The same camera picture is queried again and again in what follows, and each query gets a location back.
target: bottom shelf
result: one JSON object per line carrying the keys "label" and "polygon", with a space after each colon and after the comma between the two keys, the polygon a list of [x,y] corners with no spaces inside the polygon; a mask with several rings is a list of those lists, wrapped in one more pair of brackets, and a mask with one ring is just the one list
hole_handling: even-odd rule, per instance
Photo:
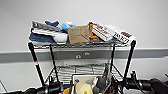
{"label": "bottom shelf", "polygon": [[[110,69],[110,63],[102,63],[102,64],[87,64],[87,65],[70,65],[70,66],[57,66],[57,72],[58,72],[58,79],[60,82],[63,82],[63,84],[70,84],[70,81],[74,80],[74,75],[87,75],[83,76],[82,79],[86,81],[86,79],[91,78],[89,82],[92,82],[93,78],[98,76],[103,76],[105,71],[105,66],[108,65],[108,70]],[[108,78],[113,77],[114,81],[122,81],[123,76],[120,74],[120,72],[117,70],[115,66],[112,66],[112,71],[109,72]],[[56,74],[54,71],[54,68],[50,72],[49,76],[52,76],[56,80]]]}

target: shelf rack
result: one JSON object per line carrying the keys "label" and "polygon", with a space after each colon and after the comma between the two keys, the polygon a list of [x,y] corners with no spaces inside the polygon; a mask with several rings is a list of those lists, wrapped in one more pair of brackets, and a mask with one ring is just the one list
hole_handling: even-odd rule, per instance
{"label": "shelf rack", "polygon": [[[135,45],[136,45],[135,40],[133,40],[130,45],[127,45],[127,44],[123,44],[123,43],[121,43],[121,42],[119,42],[115,39],[111,40],[111,41],[108,41],[108,42],[99,41],[99,42],[87,42],[87,43],[80,43],[80,44],[69,44],[69,43],[67,43],[67,44],[63,44],[63,45],[59,45],[59,44],[36,45],[36,44],[33,44],[32,42],[28,43],[28,46],[29,46],[29,49],[31,51],[33,60],[36,63],[35,66],[36,66],[36,69],[37,69],[37,72],[38,72],[38,75],[39,75],[42,86],[45,86],[45,83],[48,81],[49,78],[46,79],[46,81],[44,81],[44,79],[43,79],[43,76],[42,76],[42,73],[41,73],[41,70],[40,70],[40,66],[39,66],[39,63],[38,63],[38,60],[37,60],[37,57],[36,57],[35,49],[50,49],[50,53],[51,53],[54,68],[50,72],[49,76],[54,75],[57,81],[66,82],[67,80],[70,79],[70,78],[68,78],[69,76],[67,76],[68,79],[66,77],[65,77],[65,79],[61,78],[62,80],[58,79],[62,74],[64,74],[65,70],[68,70],[68,69],[71,70],[71,71],[74,70],[74,74],[75,74],[75,73],[77,73],[76,69],[78,67],[83,67],[83,68],[86,68],[87,71],[89,71],[89,69],[91,69],[90,74],[95,74],[96,71],[97,71],[95,67],[99,67],[99,69],[101,71],[103,71],[105,64],[102,63],[102,64],[90,64],[90,65],[80,65],[80,66],[79,65],[56,66],[55,56],[53,54],[53,53],[55,53],[55,52],[53,52],[54,48],[112,47],[113,49],[111,50],[111,62],[108,63],[108,65],[109,65],[109,68],[108,68],[109,69],[109,72],[108,72],[109,84],[108,84],[106,90],[109,87],[114,86],[115,87],[114,91],[117,91],[117,92],[120,91],[121,94],[123,93],[123,87],[126,85],[126,77],[127,77],[127,73],[128,73],[128,70],[129,70],[129,66],[130,66],[130,62],[131,62],[131,58],[132,58],[132,55],[133,55]],[[131,48],[130,48],[130,51],[129,51],[128,60],[127,60],[126,67],[125,67],[125,73],[124,73],[124,76],[122,76],[121,73],[119,72],[119,70],[114,66],[113,59],[114,59],[115,48],[116,47],[125,47],[125,46],[131,46]]]}

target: top shelf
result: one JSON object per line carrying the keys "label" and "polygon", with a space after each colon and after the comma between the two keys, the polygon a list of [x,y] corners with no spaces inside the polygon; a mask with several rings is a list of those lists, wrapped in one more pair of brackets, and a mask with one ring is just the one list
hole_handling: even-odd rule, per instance
{"label": "top shelf", "polygon": [[79,44],[43,44],[43,43],[33,43],[34,49],[48,49],[50,46],[53,48],[94,48],[94,47],[125,47],[130,46],[128,44],[121,43],[117,40],[111,40],[108,42],[105,41],[97,41],[97,42],[85,42],[85,43],[79,43]]}

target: white wall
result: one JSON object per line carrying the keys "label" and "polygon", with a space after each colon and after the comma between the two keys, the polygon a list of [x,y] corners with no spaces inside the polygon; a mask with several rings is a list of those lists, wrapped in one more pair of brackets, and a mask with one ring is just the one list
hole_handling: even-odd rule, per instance
{"label": "white wall", "polygon": [[[76,25],[89,21],[111,24],[136,36],[136,49],[167,49],[167,5],[167,0],[0,0],[0,53],[28,52],[31,21],[44,23],[45,20],[58,20],[60,25],[66,21]],[[136,70],[140,78],[163,80],[162,74],[168,71],[167,60],[167,57],[133,60],[130,70]],[[123,64],[117,62],[122,70]],[[48,66],[45,75],[52,67]],[[0,79],[6,79],[4,84],[9,91],[40,85],[32,63],[3,63],[0,69]]]}
{"label": "white wall", "polygon": [[1,0],[0,52],[27,51],[31,21],[111,24],[136,36],[136,48],[167,48],[167,0]]}

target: wire shelf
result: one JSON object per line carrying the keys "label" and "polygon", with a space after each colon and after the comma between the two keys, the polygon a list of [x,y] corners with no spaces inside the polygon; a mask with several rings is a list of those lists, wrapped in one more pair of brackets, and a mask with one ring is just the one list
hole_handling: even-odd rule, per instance
{"label": "wire shelf", "polygon": [[[87,74],[87,75],[102,75],[105,70],[105,64],[109,63],[102,63],[102,64],[87,64],[87,65],[70,65],[70,66],[57,66],[58,78],[64,84],[70,84],[72,80],[72,75],[74,74]],[[116,69],[115,66],[112,66],[112,75],[115,77],[116,80],[122,80],[123,77]],[[54,69],[50,72],[49,76],[56,78],[56,74]]]}

